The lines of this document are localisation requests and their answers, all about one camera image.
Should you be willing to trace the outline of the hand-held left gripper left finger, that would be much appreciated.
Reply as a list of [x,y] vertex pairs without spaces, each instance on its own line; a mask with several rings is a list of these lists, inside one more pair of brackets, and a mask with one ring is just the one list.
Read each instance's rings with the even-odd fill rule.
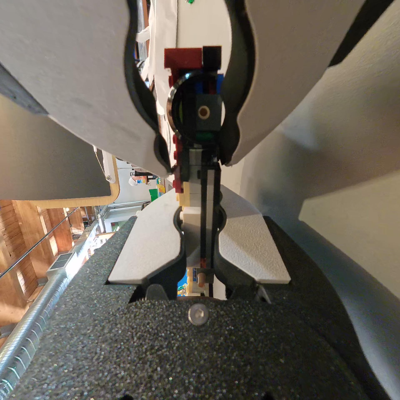
[[157,284],[169,300],[175,300],[177,284],[187,268],[181,210],[174,190],[144,208],[134,221],[108,283],[143,289]]

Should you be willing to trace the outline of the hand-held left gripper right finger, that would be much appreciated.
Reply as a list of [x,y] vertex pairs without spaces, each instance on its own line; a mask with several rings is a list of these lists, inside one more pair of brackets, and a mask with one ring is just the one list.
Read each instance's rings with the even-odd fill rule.
[[259,210],[221,186],[222,227],[216,236],[214,271],[234,289],[254,284],[288,284],[287,268]]

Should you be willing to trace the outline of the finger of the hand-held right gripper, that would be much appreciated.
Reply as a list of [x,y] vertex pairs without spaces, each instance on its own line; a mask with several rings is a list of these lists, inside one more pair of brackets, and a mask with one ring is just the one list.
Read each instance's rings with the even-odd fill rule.
[[364,1],[220,1],[231,52],[221,86],[220,159],[234,165],[302,102],[328,68]]
[[137,1],[1,1],[1,63],[84,141],[169,176],[156,100],[134,59]]

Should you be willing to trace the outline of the toy brick model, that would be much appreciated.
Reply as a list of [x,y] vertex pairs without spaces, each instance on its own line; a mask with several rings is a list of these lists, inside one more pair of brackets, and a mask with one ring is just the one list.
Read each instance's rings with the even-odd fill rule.
[[173,130],[173,188],[182,208],[189,296],[213,296],[213,261],[220,203],[222,127],[221,46],[166,48],[170,92],[166,115]]

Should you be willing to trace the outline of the dark grey wood-edged table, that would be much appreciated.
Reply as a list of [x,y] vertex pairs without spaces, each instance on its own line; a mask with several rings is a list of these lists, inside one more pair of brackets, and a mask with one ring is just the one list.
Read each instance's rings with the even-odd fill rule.
[[46,116],[1,95],[0,198],[58,201],[60,207],[114,202],[119,183],[109,183],[93,146]]

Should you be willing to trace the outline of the metal vent grille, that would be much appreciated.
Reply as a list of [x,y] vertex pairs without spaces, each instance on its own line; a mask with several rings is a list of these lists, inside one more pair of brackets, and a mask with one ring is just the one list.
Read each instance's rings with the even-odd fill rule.
[[55,261],[48,268],[46,274],[53,273],[58,270],[62,270],[66,265],[76,256],[76,252],[59,254]]

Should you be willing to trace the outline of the spiral metal air duct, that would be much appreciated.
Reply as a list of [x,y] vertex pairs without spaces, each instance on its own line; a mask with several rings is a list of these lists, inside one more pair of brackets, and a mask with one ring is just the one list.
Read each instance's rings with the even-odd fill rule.
[[87,227],[69,251],[76,256],[62,270],[46,274],[47,282],[3,344],[0,353],[0,398],[7,399],[31,363],[56,303],[81,268],[96,239],[98,222]]

